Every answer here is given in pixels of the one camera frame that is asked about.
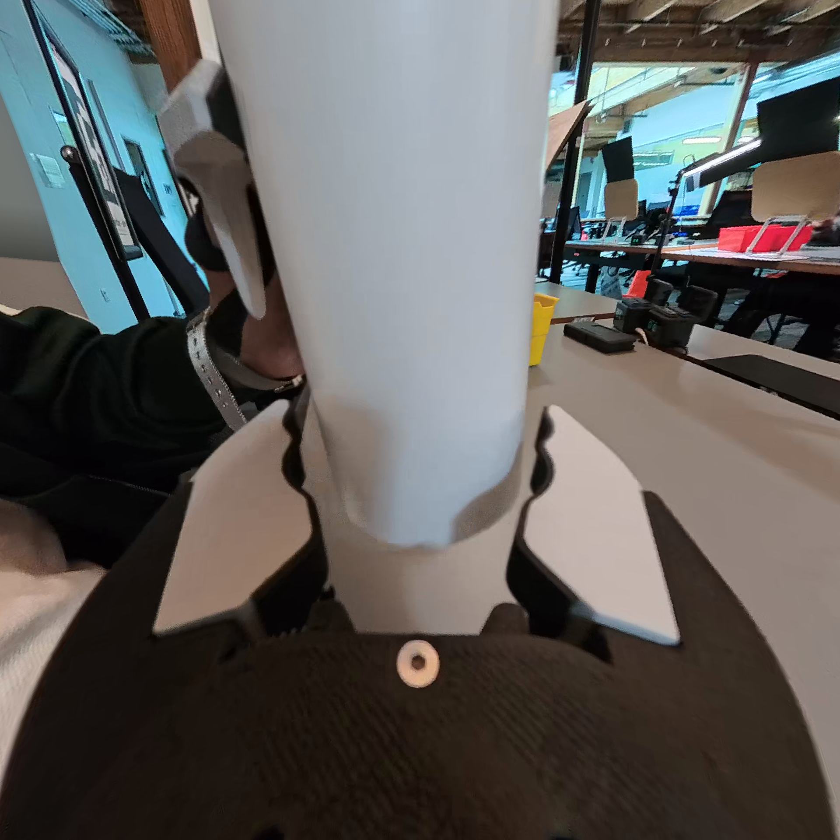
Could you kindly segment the person's left hand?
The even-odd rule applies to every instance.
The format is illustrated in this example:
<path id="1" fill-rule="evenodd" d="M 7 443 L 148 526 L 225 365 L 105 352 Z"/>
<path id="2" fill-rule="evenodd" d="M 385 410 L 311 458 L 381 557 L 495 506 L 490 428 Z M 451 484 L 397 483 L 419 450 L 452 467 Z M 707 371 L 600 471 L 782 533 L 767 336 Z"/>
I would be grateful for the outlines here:
<path id="1" fill-rule="evenodd" d="M 262 318 L 248 315 L 241 334 L 240 360 L 273 381 L 306 374 L 298 339 L 278 272 L 266 284 Z"/>

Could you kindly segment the yellow plastic bin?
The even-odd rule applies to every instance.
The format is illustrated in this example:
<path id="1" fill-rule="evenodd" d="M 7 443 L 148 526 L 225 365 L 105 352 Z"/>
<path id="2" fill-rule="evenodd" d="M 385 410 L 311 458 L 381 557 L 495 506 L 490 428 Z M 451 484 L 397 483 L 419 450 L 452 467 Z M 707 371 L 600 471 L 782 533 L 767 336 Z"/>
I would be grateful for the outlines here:
<path id="1" fill-rule="evenodd" d="M 533 295 L 532 335 L 530 342 L 529 367 L 540 364 L 544 345 L 550 331 L 554 310 L 559 299 L 542 293 Z"/>

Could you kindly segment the tan board stand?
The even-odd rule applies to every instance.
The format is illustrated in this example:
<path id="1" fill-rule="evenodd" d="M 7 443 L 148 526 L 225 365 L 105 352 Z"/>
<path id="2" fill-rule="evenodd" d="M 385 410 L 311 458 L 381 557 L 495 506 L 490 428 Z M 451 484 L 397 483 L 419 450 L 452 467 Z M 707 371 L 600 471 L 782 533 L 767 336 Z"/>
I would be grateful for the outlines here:
<path id="1" fill-rule="evenodd" d="M 761 227 L 745 252 L 751 255 L 767 244 L 772 227 L 781 230 L 773 234 L 774 253 L 798 250 L 812 225 L 836 216 L 838 208 L 838 151 L 763 163 L 753 174 L 751 204 Z"/>
<path id="2" fill-rule="evenodd" d="M 638 214 L 638 183 L 636 178 L 620 182 L 609 182 L 604 189 L 605 224 L 603 240 L 609 239 L 611 229 L 615 229 L 612 238 L 623 236 L 627 222 L 633 221 Z"/>

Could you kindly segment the person's green jacket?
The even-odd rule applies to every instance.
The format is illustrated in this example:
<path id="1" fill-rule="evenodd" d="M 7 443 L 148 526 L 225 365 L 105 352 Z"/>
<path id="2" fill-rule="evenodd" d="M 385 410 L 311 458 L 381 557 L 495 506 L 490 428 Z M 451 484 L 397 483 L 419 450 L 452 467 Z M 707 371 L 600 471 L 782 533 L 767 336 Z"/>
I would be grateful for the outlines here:
<path id="1" fill-rule="evenodd" d="M 206 455 L 154 440 L 3 440 L 2 500 L 46 522 L 69 560 L 110 568 Z"/>

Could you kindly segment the flat black box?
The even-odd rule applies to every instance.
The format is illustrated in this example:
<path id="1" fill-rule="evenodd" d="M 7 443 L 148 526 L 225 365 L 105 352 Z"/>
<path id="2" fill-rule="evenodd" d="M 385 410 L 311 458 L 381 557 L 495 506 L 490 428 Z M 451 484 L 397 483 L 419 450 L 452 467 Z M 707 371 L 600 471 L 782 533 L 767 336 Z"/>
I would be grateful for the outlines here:
<path id="1" fill-rule="evenodd" d="M 636 338 L 598 322 L 567 322 L 563 336 L 601 354 L 616 355 L 634 351 Z"/>

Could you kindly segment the person's white shirt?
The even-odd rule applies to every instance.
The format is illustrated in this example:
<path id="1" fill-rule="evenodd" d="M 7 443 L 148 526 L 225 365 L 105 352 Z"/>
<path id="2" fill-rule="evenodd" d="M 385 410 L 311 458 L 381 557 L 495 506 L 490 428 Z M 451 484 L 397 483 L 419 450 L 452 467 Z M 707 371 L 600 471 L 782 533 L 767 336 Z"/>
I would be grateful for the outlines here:
<path id="1" fill-rule="evenodd" d="M 1 502 L 1 770 L 56 646 L 105 570 L 68 562 L 34 511 Z"/>

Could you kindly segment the person's left forearm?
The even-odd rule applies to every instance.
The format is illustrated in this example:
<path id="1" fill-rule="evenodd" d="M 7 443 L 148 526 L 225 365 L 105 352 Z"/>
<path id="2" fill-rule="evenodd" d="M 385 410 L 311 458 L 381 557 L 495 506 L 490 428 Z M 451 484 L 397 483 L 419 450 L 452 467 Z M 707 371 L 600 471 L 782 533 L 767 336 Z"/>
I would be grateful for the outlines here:
<path id="1" fill-rule="evenodd" d="M 172 490 L 226 426 L 186 345 L 187 322 L 101 333 L 53 308 L 1 316 L 2 492 L 73 476 Z"/>

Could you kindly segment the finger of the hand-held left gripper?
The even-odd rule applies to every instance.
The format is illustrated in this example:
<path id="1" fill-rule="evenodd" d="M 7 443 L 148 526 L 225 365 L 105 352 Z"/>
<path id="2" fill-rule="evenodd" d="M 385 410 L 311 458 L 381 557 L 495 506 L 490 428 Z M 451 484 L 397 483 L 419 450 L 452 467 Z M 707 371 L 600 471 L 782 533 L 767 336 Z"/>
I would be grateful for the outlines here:
<path id="1" fill-rule="evenodd" d="M 158 115 L 164 142 L 184 144 L 202 132 L 217 132 L 235 144 L 245 136 L 225 68 L 200 59 L 173 89 Z"/>

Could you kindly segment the black light bar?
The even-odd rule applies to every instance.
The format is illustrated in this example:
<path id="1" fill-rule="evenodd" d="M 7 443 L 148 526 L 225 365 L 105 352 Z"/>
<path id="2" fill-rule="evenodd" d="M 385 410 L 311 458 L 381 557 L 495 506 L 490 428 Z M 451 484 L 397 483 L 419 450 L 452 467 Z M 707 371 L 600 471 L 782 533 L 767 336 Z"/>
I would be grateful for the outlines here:
<path id="1" fill-rule="evenodd" d="M 760 137 L 748 139 L 746 143 L 737 144 L 729 150 L 688 164 L 677 173 L 675 182 L 685 183 L 686 190 L 693 192 L 738 172 L 749 170 L 761 162 L 761 144 Z"/>

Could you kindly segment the wooden office desk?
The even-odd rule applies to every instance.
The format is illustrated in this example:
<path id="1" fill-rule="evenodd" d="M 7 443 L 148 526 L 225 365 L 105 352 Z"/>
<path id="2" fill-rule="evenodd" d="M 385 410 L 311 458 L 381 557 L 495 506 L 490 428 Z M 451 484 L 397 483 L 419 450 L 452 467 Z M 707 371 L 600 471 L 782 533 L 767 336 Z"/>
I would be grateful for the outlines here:
<path id="1" fill-rule="evenodd" d="M 798 272 L 824 277 L 838 277 L 839 258 L 836 249 L 802 248 L 793 253 L 747 254 L 720 251 L 717 248 L 696 247 L 693 245 L 664 247 L 659 257 L 662 260 L 691 262 L 715 266 L 737 266 L 770 271 Z M 650 245 L 630 245 L 601 240 L 570 241 L 563 249 L 563 260 L 583 265 L 618 266 L 623 269 L 636 269 L 647 264 L 652 265 L 658 256 L 656 247 Z"/>

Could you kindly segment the black battery charger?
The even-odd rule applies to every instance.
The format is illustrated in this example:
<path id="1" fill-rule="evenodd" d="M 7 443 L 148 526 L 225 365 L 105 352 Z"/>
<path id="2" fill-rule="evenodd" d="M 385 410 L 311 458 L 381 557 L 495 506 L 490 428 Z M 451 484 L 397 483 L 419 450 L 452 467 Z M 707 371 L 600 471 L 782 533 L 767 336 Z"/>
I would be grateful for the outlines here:
<path id="1" fill-rule="evenodd" d="M 685 350 L 694 327 L 707 321 L 715 310 L 718 294 L 687 286 L 671 302 L 674 290 L 666 280 L 651 275 L 644 298 L 623 297 L 616 304 L 614 329 L 660 350 Z"/>

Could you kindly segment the red plastic bin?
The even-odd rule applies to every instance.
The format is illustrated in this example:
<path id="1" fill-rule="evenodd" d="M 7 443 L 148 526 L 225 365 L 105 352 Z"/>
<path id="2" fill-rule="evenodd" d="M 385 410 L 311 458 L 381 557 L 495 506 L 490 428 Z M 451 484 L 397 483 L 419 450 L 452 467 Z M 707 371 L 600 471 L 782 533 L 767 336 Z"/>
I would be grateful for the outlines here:
<path id="1" fill-rule="evenodd" d="M 807 245 L 812 238 L 813 226 L 804 224 L 767 224 L 722 228 L 717 249 L 736 254 L 784 254 Z"/>

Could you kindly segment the white water bottle black cap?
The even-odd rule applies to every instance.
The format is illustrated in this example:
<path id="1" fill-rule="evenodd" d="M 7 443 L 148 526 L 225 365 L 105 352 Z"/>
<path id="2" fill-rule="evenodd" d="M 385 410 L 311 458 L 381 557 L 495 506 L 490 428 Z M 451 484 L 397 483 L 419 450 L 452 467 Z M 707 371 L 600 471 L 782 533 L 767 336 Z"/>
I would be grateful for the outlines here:
<path id="1" fill-rule="evenodd" d="M 522 439 L 558 3 L 209 5 L 348 515 L 465 539 Z"/>

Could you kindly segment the black desk mat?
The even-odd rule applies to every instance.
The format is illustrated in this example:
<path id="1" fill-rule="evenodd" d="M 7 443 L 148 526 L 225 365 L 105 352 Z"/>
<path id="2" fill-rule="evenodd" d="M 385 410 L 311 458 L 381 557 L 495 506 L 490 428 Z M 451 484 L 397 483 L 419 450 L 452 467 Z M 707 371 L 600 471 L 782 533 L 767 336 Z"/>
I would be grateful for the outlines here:
<path id="1" fill-rule="evenodd" d="M 839 420 L 839 380 L 832 377 L 754 353 L 698 363 L 737 382 Z"/>

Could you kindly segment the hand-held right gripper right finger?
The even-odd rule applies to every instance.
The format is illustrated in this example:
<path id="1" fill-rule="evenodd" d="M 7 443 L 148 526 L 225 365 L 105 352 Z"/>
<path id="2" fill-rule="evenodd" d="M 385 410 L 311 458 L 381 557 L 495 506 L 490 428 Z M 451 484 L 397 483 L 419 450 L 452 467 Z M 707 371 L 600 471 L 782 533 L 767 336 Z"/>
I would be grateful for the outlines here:
<path id="1" fill-rule="evenodd" d="M 556 405 L 542 410 L 531 495 L 507 586 L 532 634 L 596 628 L 667 647 L 680 632 L 644 491 L 597 436 Z"/>

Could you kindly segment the brown board on stand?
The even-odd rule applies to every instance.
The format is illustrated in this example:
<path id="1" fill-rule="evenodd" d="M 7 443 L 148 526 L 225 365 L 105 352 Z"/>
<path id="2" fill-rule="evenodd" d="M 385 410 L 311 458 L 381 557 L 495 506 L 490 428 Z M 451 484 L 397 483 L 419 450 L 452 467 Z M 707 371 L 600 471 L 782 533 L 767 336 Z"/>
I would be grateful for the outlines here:
<path id="1" fill-rule="evenodd" d="M 547 174 L 553 162 L 567 146 L 570 137 L 592 110 L 592 102 L 583 100 L 549 117 L 544 148 L 543 173 Z"/>

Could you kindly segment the black metal pole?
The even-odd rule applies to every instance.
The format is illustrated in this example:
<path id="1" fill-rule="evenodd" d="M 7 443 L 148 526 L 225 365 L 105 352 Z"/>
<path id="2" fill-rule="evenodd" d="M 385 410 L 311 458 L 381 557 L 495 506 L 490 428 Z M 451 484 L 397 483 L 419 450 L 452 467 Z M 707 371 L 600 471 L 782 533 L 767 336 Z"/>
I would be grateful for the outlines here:
<path id="1" fill-rule="evenodd" d="M 575 76 L 574 105 L 586 104 L 592 78 L 592 67 L 595 55 L 595 37 L 601 14 L 601 1 L 587 1 L 584 8 L 584 19 L 581 28 L 581 42 L 579 62 Z M 580 161 L 580 147 L 583 136 L 583 120 L 580 117 L 571 132 L 565 149 L 563 162 L 563 178 L 559 201 L 555 214 L 555 230 L 550 263 L 550 281 L 561 285 L 562 267 L 564 262 L 565 242 L 569 234 L 569 222 L 573 202 L 574 185 L 578 175 Z"/>

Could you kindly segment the wooden post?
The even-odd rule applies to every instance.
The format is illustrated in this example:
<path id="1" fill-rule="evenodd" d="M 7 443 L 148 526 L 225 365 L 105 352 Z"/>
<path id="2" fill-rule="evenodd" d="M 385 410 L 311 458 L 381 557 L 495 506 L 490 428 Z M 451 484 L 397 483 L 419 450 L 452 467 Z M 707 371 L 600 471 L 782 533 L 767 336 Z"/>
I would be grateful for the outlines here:
<path id="1" fill-rule="evenodd" d="M 208 1 L 139 1 L 164 84 L 172 91 L 201 59 L 219 61 Z"/>

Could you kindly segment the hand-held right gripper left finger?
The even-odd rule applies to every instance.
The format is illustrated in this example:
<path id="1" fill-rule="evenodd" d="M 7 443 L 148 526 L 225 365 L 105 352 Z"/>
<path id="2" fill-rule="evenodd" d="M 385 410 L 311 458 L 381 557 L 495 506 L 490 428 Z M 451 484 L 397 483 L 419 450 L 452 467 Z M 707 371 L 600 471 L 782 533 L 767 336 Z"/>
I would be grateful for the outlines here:
<path id="1" fill-rule="evenodd" d="M 307 412 L 308 399 L 272 403 L 190 478 L 156 636 L 223 622 L 247 637 L 304 627 L 329 572 L 318 511 L 303 486 Z"/>

